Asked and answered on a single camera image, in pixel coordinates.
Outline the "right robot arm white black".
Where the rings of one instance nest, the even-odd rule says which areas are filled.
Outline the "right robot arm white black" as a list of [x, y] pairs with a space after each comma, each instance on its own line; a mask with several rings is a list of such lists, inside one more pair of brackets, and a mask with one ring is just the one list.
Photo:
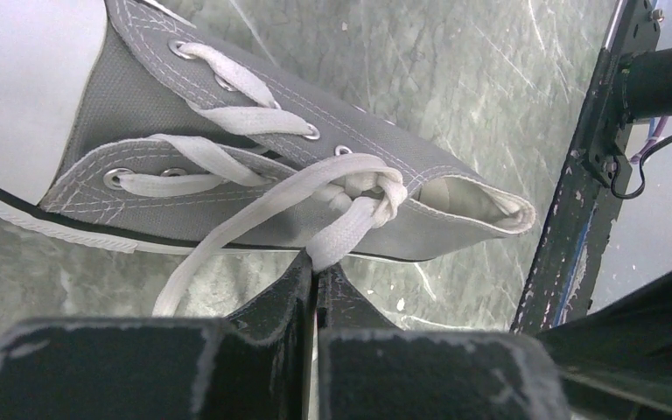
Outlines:
[[[626, 56], [612, 94], [625, 123], [672, 116], [672, 48]], [[538, 338], [576, 412], [590, 419], [672, 419], [672, 270]]]

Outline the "grey canvas sneaker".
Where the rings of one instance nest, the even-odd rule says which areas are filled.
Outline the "grey canvas sneaker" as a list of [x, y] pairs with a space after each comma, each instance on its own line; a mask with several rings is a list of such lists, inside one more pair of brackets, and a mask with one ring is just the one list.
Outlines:
[[[285, 111], [319, 131], [240, 136], [190, 108], [253, 107], [172, 41], [223, 53], [262, 80]], [[113, 187], [114, 172], [206, 170], [160, 136], [202, 137], [253, 172], [282, 181], [336, 155], [364, 153], [402, 174], [397, 216], [352, 250], [422, 262], [528, 232], [536, 210], [488, 184], [451, 153], [262, 59], [198, 31], [154, 1], [0, 1], [0, 218], [66, 242], [121, 252], [184, 254], [271, 185], [231, 181], [207, 192], [146, 198]], [[340, 216], [309, 198], [224, 245], [301, 249]]]

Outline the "white shoelace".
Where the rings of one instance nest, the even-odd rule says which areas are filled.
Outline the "white shoelace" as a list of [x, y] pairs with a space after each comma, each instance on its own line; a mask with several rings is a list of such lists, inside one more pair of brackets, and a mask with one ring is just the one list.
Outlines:
[[[240, 136], [288, 134], [309, 140], [319, 138], [319, 130], [314, 125], [283, 110], [262, 80], [223, 53], [193, 42], [172, 41], [170, 48], [181, 58], [205, 61], [223, 87], [233, 88], [255, 102], [253, 107], [213, 109], [203, 109], [195, 103], [189, 105], [225, 131]], [[240, 186], [272, 187], [216, 227], [176, 268], [157, 296], [152, 310], [156, 317], [170, 317], [175, 313], [193, 275], [214, 251], [304, 200], [324, 201], [342, 213], [305, 246], [313, 268], [321, 271], [349, 254], [371, 229], [392, 221], [408, 197], [402, 174], [369, 154], [338, 154], [276, 181], [255, 173], [202, 137], [162, 135], [160, 140], [205, 169], [206, 174], [168, 177], [117, 171], [110, 175], [109, 183], [146, 198], [203, 193], [226, 181]]]

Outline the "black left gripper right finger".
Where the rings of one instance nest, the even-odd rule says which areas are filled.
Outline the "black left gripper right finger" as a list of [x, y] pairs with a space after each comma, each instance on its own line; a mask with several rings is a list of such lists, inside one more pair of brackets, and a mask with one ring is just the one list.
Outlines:
[[322, 419], [568, 419], [557, 368], [526, 335], [403, 330], [340, 266], [318, 280]]

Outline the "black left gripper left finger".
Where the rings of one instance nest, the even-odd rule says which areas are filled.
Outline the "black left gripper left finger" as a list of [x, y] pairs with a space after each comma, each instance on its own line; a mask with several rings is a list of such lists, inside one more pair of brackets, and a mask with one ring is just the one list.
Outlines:
[[304, 419], [312, 262], [221, 318], [32, 318], [0, 339], [0, 419]]

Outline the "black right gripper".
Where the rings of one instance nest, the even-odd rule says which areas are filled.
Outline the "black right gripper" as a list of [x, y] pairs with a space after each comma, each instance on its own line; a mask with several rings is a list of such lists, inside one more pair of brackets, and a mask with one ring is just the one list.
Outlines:
[[672, 419], [672, 271], [536, 337], [575, 412], [589, 419]]

